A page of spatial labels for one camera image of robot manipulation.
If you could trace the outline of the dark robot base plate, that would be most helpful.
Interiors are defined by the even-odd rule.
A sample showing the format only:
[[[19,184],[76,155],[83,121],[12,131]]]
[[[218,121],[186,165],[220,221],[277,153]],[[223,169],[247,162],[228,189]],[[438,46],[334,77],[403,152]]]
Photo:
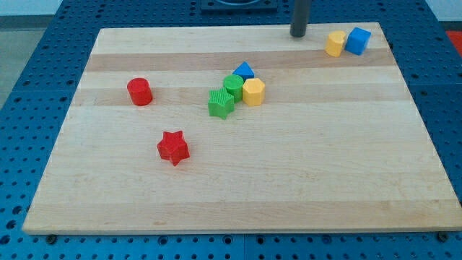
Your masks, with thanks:
[[[199,0],[202,12],[276,11],[278,0]]]

